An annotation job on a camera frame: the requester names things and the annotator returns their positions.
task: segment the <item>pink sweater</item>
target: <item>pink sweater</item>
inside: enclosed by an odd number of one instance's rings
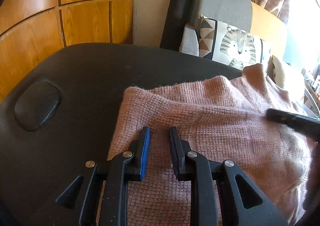
[[[189,225],[190,182],[173,174],[171,126],[208,159],[233,160],[293,225],[303,214],[310,152],[304,136],[264,118],[268,108],[304,114],[265,78],[260,64],[231,81],[217,76],[150,91],[126,89],[108,159],[127,150],[143,126],[152,133],[146,178],[129,182],[128,225]]]

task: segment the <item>sofa armrest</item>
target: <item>sofa armrest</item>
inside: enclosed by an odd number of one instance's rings
[[[184,27],[179,52],[199,56],[198,38],[194,27],[190,24]]]

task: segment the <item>black padded button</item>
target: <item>black padded button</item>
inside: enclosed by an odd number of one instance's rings
[[[18,124],[30,132],[37,130],[55,113],[60,99],[60,93],[49,83],[32,84],[14,106]]]

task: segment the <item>beige cushion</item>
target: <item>beige cushion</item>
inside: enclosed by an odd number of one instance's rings
[[[303,103],[305,88],[303,75],[274,55],[272,62],[275,66],[273,78],[276,85],[289,93],[290,100]]]

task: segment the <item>cushion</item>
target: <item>cushion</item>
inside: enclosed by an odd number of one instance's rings
[[[195,29],[186,24],[179,47],[179,52],[199,56],[199,44]]]
[[[273,78],[276,85],[286,90],[291,100],[303,103],[305,88],[303,75],[274,55],[272,56],[272,62],[275,66]]]
[[[199,56],[239,70],[262,63],[267,71],[271,44],[238,27],[200,16]]]

